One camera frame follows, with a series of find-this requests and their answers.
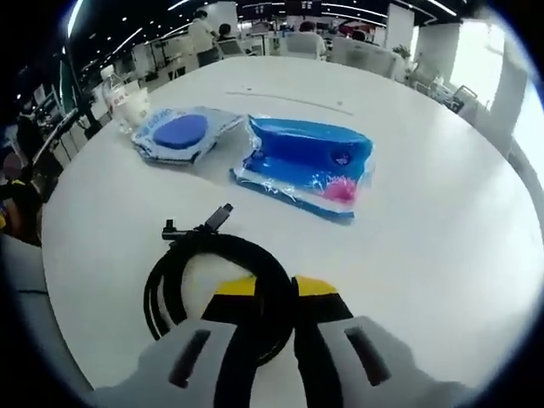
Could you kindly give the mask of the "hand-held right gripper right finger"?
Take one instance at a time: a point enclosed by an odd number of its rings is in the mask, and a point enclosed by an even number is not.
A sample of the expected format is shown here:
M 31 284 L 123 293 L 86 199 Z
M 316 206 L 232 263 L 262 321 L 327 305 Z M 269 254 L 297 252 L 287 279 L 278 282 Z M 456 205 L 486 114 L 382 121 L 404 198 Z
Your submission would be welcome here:
M 472 390 L 416 365 L 411 348 L 355 316 L 331 284 L 293 278 L 294 355 L 309 407 L 463 407 Z

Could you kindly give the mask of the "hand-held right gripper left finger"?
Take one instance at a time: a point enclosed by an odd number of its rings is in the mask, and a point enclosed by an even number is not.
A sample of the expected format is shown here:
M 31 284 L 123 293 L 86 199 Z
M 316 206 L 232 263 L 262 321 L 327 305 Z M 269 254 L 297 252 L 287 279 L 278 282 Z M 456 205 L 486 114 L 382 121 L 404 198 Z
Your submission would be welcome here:
M 97 407 L 248 407 L 256 366 L 247 332 L 229 322 L 188 319 L 151 344 L 137 369 L 97 388 Z

